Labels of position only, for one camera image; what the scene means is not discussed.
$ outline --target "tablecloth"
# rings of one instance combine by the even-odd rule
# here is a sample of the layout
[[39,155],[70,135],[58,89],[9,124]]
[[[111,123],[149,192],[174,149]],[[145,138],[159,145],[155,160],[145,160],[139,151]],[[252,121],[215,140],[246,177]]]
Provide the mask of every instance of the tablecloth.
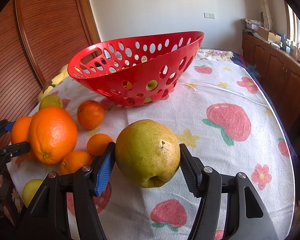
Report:
[[[57,94],[78,126],[76,150],[86,150],[96,133],[114,141],[128,124],[152,119],[170,127],[193,156],[219,173],[242,171],[252,181],[273,220],[279,239],[291,226],[295,185],[290,153],[282,129],[265,96],[249,74],[231,62],[231,52],[198,50],[172,93],[146,106],[115,105],[107,98],[67,77],[50,93]],[[78,106],[89,99],[106,110],[102,124],[94,130],[82,128],[76,117]],[[38,106],[31,112],[38,111]],[[58,165],[14,158],[7,164],[16,190],[22,195],[26,182],[44,179]],[[67,195],[73,239],[79,239],[73,198]],[[106,191],[94,198],[100,221],[109,240],[187,239],[199,205],[189,193],[179,169],[160,188],[131,184],[115,165]],[[223,194],[215,239],[222,237],[226,215]]]

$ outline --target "orange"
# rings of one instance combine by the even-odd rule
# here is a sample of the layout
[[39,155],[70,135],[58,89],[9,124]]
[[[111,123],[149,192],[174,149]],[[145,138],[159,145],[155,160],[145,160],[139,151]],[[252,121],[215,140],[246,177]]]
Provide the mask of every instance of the orange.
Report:
[[[13,125],[11,130],[11,144],[19,142],[29,142],[28,131],[29,126],[32,120],[32,116],[23,116],[20,117]],[[20,158],[27,161],[35,160],[33,152],[30,152],[20,155]]]
[[29,127],[31,150],[45,164],[60,163],[74,150],[77,136],[77,126],[71,115],[58,106],[39,110]]
[[102,106],[93,100],[83,102],[77,111],[78,122],[85,129],[95,129],[105,117],[105,111]]
[[83,151],[70,152],[60,163],[60,175],[74,173],[84,165],[90,165],[93,158]]
[[87,152],[92,156],[103,155],[109,142],[113,142],[112,138],[104,133],[97,133],[92,136],[87,143]]

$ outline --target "green apple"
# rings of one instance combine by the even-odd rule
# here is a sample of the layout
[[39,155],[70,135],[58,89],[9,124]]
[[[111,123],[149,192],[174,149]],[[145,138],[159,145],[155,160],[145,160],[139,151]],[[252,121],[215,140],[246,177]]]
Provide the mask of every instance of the green apple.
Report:
[[31,179],[26,183],[22,191],[23,203],[26,205],[26,207],[29,206],[32,198],[34,197],[42,182],[42,179]]
[[179,168],[180,147],[168,127],[140,120],[121,131],[115,145],[121,172],[139,187],[161,187]]

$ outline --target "cardboard box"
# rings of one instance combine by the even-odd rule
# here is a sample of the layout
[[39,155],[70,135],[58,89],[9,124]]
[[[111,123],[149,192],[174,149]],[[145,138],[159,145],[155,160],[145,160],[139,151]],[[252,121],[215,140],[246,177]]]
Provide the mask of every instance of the cardboard box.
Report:
[[261,26],[259,26],[258,34],[269,42],[273,42],[278,45],[281,42],[281,36],[275,35],[274,33],[271,33],[269,29],[265,29]]

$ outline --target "red plastic bowl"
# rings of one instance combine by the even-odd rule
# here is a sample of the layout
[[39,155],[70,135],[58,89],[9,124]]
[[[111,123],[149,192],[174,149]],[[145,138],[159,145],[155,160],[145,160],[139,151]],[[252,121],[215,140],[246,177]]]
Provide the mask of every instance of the red plastic bowl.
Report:
[[[173,90],[203,36],[203,32],[181,32],[101,42],[77,53],[68,73],[116,104],[147,105]],[[82,59],[93,52],[99,56],[83,64]]]

